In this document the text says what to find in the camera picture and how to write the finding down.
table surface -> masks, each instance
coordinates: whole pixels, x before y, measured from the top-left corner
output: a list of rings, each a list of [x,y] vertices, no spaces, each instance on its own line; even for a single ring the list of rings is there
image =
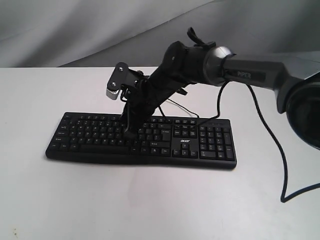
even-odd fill
[[[154,67],[136,68],[150,74]],[[282,159],[245,85],[230,83],[232,170],[50,161],[45,150],[64,112],[117,113],[105,95],[113,68],[0,68],[1,240],[318,240],[320,190],[280,202]],[[216,114],[219,88],[188,86],[172,99],[201,117]],[[276,111],[274,93],[254,88],[288,160],[288,193],[320,182],[320,152]],[[165,102],[168,116],[188,113]]]

